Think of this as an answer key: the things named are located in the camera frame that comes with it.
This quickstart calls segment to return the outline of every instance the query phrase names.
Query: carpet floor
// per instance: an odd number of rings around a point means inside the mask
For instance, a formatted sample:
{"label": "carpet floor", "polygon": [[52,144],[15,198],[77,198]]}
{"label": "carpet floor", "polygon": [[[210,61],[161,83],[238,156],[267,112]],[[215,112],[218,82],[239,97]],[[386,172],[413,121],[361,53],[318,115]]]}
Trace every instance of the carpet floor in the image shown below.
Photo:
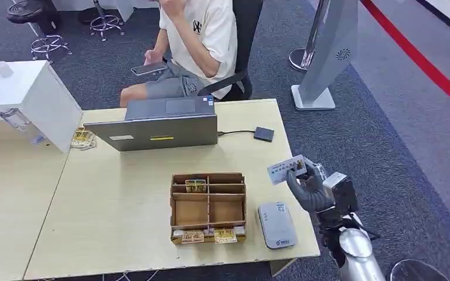
{"label": "carpet floor", "polygon": [[[8,4],[0,3],[0,59],[30,60],[33,33],[5,19]],[[330,87],[337,109],[294,110],[290,86],[302,74],[288,65],[288,53],[305,43],[313,10],[306,0],[265,2],[250,59],[253,98],[276,98],[293,154],[322,162],[329,172],[353,177],[360,218],[382,234],[374,251],[387,273],[399,260],[415,258],[436,266],[450,278],[450,212],[410,151],[394,130],[371,92],[350,66]],[[83,109],[118,107],[122,87],[143,80],[130,68],[142,63],[158,32],[158,11],[140,9],[124,26],[125,35],[108,33],[101,42],[88,28],[64,13],[61,34],[71,56],[54,54],[53,67]],[[145,280],[150,272],[130,273]],[[116,280],[119,275],[106,276]],[[157,280],[271,280],[267,263],[175,269],[159,272]],[[337,280],[338,273],[323,250],[320,258],[298,259],[277,280]],[[100,280],[99,276],[65,280]]]}

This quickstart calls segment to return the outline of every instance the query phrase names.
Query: red stripe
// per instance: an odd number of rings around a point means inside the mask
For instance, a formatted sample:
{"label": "red stripe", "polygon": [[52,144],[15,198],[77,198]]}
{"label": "red stripe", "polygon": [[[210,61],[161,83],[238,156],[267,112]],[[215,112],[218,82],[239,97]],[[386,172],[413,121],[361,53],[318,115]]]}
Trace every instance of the red stripe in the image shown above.
{"label": "red stripe", "polygon": [[411,58],[415,64],[450,97],[450,80],[442,74],[427,58],[411,44],[406,37],[386,18],[371,0],[361,0],[370,14],[379,22],[384,30],[396,41],[401,49]]}

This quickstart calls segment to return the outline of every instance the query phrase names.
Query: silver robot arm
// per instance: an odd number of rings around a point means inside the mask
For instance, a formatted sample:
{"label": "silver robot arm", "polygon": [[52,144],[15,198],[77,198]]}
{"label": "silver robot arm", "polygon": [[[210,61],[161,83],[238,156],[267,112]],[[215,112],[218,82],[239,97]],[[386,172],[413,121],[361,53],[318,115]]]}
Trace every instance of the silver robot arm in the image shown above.
{"label": "silver robot arm", "polygon": [[304,162],[307,173],[296,177],[288,171],[287,185],[301,207],[316,214],[323,245],[339,267],[342,281],[386,281],[369,233],[379,236],[365,229],[354,213],[358,206],[351,179],[341,173],[327,177],[322,165],[307,158]]}

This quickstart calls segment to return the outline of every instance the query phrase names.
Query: white t-shirt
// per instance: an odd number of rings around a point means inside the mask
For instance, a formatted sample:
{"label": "white t-shirt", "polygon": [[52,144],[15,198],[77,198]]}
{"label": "white t-shirt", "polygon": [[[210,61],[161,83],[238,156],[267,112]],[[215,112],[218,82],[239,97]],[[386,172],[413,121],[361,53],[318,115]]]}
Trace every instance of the white t-shirt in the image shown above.
{"label": "white t-shirt", "polygon": [[[168,34],[172,61],[199,76],[205,85],[234,75],[237,59],[237,26],[232,0],[187,0],[184,14],[201,43],[210,55],[220,62],[220,68],[216,76],[206,78],[187,51],[175,25],[160,8],[159,27],[166,29]],[[213,95],[221,99],[230,88],[231,86],[223,88]]]}

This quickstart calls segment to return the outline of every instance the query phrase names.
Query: cardboard organizer box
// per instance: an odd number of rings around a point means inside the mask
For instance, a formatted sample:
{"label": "cardboard organizer box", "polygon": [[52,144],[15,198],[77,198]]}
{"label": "cardboard organizer box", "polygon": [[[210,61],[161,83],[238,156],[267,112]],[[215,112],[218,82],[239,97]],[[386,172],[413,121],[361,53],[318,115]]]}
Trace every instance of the cardboard organizer box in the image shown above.
{"label": "cardboard organizer box", "polygon": [[[200,190],[189,190],[186,180],[198,180]],[[237,242],[246,240],[246,184],[241,173],[174,174],[170,190],[171,241],[182,243],[184,231],[203,231],[204,241],[215,241],[214,230],[233,229]]]}

